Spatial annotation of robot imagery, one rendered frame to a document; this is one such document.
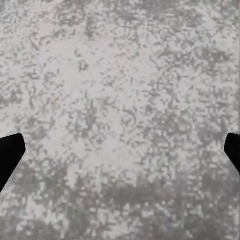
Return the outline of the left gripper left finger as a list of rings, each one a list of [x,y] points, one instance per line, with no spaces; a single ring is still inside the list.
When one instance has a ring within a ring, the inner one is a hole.
[[[0,138],[0,193],[26,152],[21,133]]]

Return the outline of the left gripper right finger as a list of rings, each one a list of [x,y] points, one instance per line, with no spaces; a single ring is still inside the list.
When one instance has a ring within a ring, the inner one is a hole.
[[[240,135],[229,133],[224,146],[224,151],[240,173]]]

